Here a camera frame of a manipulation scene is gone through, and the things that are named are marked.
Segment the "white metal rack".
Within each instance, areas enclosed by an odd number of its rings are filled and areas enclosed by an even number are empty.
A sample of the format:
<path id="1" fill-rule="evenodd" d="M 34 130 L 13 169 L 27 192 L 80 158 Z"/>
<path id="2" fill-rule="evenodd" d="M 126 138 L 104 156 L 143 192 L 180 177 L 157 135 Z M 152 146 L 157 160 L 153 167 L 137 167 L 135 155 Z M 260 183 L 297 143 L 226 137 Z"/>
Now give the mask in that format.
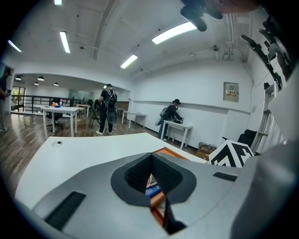
<path id="1" fill-rule="evenodd" d="M 264 83 L 264 99 L 263 99 L 263 111 L 260 120 L 260 125 L 256 132 L 253 143 L 250 147 L 252 152 L 256 154 L 262 154 L 266 149 L 270 147 L 271 140 L 273 138 L 276 121 L 271 113 L 269 105 L 271 101 L 276 97 L 278 92 L 277 83 L 269 85 Z"/>

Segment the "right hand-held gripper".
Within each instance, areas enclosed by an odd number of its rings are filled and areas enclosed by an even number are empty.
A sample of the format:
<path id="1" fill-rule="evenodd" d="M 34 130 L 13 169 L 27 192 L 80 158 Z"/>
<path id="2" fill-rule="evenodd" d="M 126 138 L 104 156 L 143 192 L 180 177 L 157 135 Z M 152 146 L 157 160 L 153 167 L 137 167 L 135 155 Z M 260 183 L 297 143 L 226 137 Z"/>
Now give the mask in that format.
<path id="1" fill-rule="evenodd" d="M 226 140 L 208 157 L 207 164 L 242 168 L 254 154 L 247 144 Z"/>

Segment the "orange storage box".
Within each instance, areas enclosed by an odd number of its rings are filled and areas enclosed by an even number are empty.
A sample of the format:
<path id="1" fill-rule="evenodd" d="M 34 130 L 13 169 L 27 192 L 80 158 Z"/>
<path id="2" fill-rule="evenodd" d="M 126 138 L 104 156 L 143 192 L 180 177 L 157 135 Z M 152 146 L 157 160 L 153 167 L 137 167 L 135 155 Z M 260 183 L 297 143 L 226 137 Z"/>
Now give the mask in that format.
<path id="1" fill-rule="evenodd" d="M 154 151 L 154 153 L 162 153 L 162 154 L 173 156 L 173 157 L 180 158 L 180 159 L 183 159 L 183 160 L 188 160 L 187 158 L 183 157 L 182 155 L 176 153 L 175 151 L 173 151 L 173 150 L 171 150 L 167 147 L 164 147 L 162 149 Z"/>

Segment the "black office chair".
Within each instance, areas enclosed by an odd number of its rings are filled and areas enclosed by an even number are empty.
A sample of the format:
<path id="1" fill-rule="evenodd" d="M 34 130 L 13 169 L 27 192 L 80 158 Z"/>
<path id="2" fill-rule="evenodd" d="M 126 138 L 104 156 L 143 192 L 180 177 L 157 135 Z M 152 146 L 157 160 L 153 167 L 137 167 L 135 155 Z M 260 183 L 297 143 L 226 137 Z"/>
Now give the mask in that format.
<path id="1" fill-rule="evenodd" d="M 252 146 L 252 143 L 255 139 L 257 131 L 252 131 L 249 129 L 246 129 L 244 133 L 242 133 L 238 139 L 239 143 L 247 144 L 249 147 Z"/>
<path id="2" fill-rule="evenodd" d="M 52 106 L 52 104 L 56 103 L 60 105 L 60 98 L 53 98 L 50 101 L 50 106 Z M 62 113 L 54 113 L 54 122 L 55 122 L 55 126 L 56 127 L 61 127 L 61 129 L 63 129 L 63 124 L 59 121 L 61 118 L 63 117 Z M 46 112 L 46 118 L 48 119 L 52 119 L 52 113 L 51 112 Z"/>

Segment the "black harness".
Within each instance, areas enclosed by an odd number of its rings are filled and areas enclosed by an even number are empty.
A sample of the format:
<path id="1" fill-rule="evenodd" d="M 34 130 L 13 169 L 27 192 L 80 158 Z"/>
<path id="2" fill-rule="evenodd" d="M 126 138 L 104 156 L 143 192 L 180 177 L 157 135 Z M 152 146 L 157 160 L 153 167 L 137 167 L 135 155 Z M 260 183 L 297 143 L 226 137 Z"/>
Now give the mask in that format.
<path id="1" fill-rule="evenodd" d="M 292 55 L 282 40 L 284 35 L 275 19 L 266 12 L 251 12 L 250 19 L 250 34 L 240 38 L 249 49 L 246 64 L 253 86 L 258 87 L 268 79 L 281 90 L 293 68 Z"/>

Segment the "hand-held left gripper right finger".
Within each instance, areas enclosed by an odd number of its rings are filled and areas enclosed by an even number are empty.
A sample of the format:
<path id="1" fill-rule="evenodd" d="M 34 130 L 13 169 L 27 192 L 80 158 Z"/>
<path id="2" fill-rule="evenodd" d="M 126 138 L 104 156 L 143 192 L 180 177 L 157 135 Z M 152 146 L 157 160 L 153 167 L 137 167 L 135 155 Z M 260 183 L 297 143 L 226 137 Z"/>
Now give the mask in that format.
<path id="1" fill-rule="evenodd" d="M 152 226 L 152 235 L 231 235 L 242 168 L 152 154 L 152 170 L 166 197 L 164 224 Z"/>

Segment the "blue packet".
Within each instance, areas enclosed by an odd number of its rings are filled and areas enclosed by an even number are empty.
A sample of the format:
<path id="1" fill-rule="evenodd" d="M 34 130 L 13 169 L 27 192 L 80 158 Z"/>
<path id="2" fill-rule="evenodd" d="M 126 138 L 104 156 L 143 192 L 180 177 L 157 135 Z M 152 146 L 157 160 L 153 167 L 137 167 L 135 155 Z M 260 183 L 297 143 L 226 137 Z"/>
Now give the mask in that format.
<path id="1" fill-rule="evenodd" d="M 160 187 L 158 186 L 158 184 L 149 186 L 146 191 L 145 191 L 145 195 L 147 197 L 153 197 L 156 194 L 158 194 L 161 191 Z"/>

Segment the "black railing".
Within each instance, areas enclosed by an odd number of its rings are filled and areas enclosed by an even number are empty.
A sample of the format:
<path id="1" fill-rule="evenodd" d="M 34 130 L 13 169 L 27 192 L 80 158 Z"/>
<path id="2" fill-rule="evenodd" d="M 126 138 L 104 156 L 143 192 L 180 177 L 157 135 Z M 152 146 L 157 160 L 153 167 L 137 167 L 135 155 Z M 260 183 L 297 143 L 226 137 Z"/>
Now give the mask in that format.
<path id="1" fill-rule="evenodd" d="M 53 102 L 56 105 L 73 107 L 77 104 L 84 103 L 85 99 L 77 98 L 60 98 L 48 96 L 34 95 L 13 95 L 11 98 L 11 111 L 18 113 L 37 114 L 41 112 L 41 107 L 52 106 Z"/>

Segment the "white desk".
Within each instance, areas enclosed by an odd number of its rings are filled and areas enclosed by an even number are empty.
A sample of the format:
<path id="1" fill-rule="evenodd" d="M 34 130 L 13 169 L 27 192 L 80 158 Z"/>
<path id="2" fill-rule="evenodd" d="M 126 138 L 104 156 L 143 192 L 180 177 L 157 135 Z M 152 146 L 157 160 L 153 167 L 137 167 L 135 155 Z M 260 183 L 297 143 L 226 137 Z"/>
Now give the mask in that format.
<path id="1" fill-rule="evenodd" d="M 188 130 L 192 129 L 192 126 L 188 126 L 188 125 L 185 125 L 185 124 L 179 124 L 179 123 L 175 123 L 173 121 L 165 120 L 164 123 L 163 123 L 163 129 L 162 129 L 161 137 L 160 137 L 160 140 L 162 140 L 162 141 L 164 140 L 164 132 L 165 132 L 166 125 L 168 125 L 169 127 L 177 128 L 177 129 L 180 129 L 180 130 L 184 131 L 183 139 L 182 139 L 181 145 L 180 145 L 180 149 L 182 150 L 184 145 L 186 144 L 185 140 L 186 140 Z"/>
<path id="2" fill-rule="evenodd" d="M 46 123 L 46 113 L 50 112 L 52 119 L 52 132 L 56 132 L 55 128 L 55 120 L 54 120 L 54 114 L 55 113 L 62 113 L 62 114 L 69 114 L 70 115 L 70 128 L 71 128 L 71 137 L 74 137 L 75 134 L 78 133 L 78 112 L 81 111 L 79 107 L 53 107 L 53 106 L 43 106 L 41 107 L 41 110 L 43 112 L 43 128 L 46 139 L 48 138 L 48 130 L 47 130 L 47 123 Z"/>
<path id="3" fill-rule="evenodd" d="M 76 104 L 76 107 L 86 109 L 86 115 L 89 116 L 90 106 L 88 104 Z"/>
<path id="4" fill-rule="evenodd" d="M 142 113 L 138 113 L 138 112 L 123 111 L 123 112 L 122 112 L 122 119 L 121 119 L 121 123 L 122 123 L 122 124 L 123 124 L 123 122 L 124 122 L 125 115 L 134 115 L 134 116 L 136 116 L 136 117 L 137 117 L 137 116 L 144 117 L 143 128 L 145 128 L 146 120 L 147 120 L 147 115 L 146 115 L 146 114 L 142 114 Z"/>

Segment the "cardboard box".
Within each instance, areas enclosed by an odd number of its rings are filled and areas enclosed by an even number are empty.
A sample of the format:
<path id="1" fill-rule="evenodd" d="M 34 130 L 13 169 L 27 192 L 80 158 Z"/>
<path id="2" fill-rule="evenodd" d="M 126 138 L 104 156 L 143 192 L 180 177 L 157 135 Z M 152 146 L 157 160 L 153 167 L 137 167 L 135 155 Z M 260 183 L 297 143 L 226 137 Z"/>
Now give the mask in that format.
<path id="1" fill-rule="evenodd" d="M 215 145 L 205 143 L 205 142 L 200 142 L 198 145 L 196 156 L 206 161 L 209 161 L 209 155 L 216 149 L 217 147 Z"/>

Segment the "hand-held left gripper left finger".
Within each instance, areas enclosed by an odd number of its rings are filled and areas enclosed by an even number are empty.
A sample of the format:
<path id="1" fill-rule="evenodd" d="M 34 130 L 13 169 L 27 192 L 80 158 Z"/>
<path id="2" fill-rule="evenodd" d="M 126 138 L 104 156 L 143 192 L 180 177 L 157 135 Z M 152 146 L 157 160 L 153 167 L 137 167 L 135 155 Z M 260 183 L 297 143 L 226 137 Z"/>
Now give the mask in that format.
<path id="1" fill-rule="evenodd" d="M 151 154 L 132 155 L 86 168 L 47 193 L 33 208 L 46 239 L 164 239 L 150 199 L 125 178 L 149 166 Z"/>

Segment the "black folding chair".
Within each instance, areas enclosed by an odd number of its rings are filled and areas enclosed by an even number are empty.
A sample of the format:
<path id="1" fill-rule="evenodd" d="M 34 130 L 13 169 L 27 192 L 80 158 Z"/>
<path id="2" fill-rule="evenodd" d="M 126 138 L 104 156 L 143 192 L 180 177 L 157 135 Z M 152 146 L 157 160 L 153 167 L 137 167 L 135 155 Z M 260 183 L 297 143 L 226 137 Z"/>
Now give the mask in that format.
<path id="1" fill-rule="evenodd" d="M 90 119 L 90 123 L 89 123 L 89 127 L 90 128 L 93 128 L 93 125 L 94 125 L 94 122 L 96 121 L 98 123 L 98 125 L 100 126 L 100 117 L 99 115 L 97 114 L 97 112 L 92 108 L 91 109 L 91 113 L 92 113 L 92 116 L 91 116 L 91 119 Z"/>

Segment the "grey electrical panel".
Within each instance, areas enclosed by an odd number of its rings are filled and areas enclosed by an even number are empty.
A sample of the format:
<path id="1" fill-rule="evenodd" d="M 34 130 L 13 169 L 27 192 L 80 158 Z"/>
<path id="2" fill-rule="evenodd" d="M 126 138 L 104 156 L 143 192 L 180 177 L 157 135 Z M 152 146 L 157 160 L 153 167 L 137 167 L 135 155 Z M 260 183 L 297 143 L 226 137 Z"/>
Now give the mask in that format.
<path id="1" fill-rule="evenodd" d="M 224 82 L 223 84 L 223 100 L 230 102 L 239 102 L 239 84 Z"/>

